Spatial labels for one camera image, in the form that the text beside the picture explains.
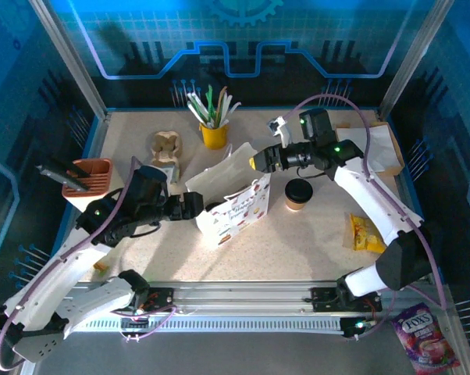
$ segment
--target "white paper bag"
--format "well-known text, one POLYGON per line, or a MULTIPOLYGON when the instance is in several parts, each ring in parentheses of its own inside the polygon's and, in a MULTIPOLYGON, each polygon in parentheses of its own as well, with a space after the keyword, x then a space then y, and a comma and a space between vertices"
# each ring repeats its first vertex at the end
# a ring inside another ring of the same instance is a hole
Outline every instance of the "white paper bag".
POLYGON ((221 245, 268 212, 269 173, 253 170, 249 160, 256 151, 244 143, 219 164, 189 179, 185 186, 204 198, 204 207, 220 203, 196 218, 198 229, 221 245))

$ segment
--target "table surface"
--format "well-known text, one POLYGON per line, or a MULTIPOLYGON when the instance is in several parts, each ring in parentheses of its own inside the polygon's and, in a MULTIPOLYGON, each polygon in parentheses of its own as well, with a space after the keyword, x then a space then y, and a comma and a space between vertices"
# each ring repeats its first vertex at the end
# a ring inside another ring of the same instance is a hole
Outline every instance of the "table surface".
MULTIPOLYGON (((240 110, 230 120, 229 142, 237 149, 245 141, 255 148, 275 144, 266 124, 286 111, 240 110)), ((364 111, 375 121, 372 110, 364 111)), ((349 123, 360 127, 354 111, 329 111, 333 127, 349 123)), ((302 141, 297 116, 289 122, 294 141, 302 141)), ((202 144, 198 123, 190 112, 114 112, 112 114, 101 157, 110 158, 117 172, 126 179, 131 156, 144 163, 151 161, 151 139, 160 130, 177 131, 183 139, 180 158, 181 181, 206 167, 218 163, 224 151, 209 151, 202 144)), ((309 168, 303 174, 315 174, 309 168)), ((296 177, 295 169, 274 173, 271 177, 269 213, 257 223, 218 248, 202 236, 195 222, 162 222, 157 233, 136 239, 125 239, 104 259, 109 271, 100 275, 90 271, 83 280, 100 280, 133 269, 146 280, 335 280, 347 272, 372 264, 377 254, 354 252, 343 246, 346 217, 362 214, 358 204, 327 177, 309 180, 312 200, 300 212, 285 206, 284 187, 296 177)), ((396 194, 393 177, 384 177, 385 184, 396 194)), ((140 228, 137 233, 149 227, 140 228)))

